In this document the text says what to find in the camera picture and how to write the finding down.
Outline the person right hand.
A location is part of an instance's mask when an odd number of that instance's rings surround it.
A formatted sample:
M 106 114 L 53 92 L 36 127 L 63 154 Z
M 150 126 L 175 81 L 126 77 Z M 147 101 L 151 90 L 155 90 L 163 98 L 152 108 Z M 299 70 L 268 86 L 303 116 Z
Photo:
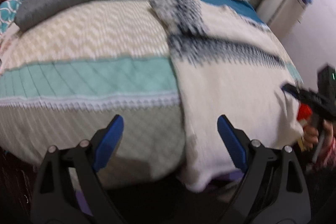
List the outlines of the person right hand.
M 335 129 L 335 122 L 331 123 L 329 121 L 323 122 L 323 128 L 325 132 L 325 139 L 321 148 L 320 153 L 324 153 L 329 149 L 333 142 L 334 138 L 334 129 Z M 307 125 L 304 127 L 303 130 L 303 144 L 306 148 L 313 148 L 318 142 L 321 140 L 319 137 L 319 131 L 313 127 L 311 119 L 308 120 Z

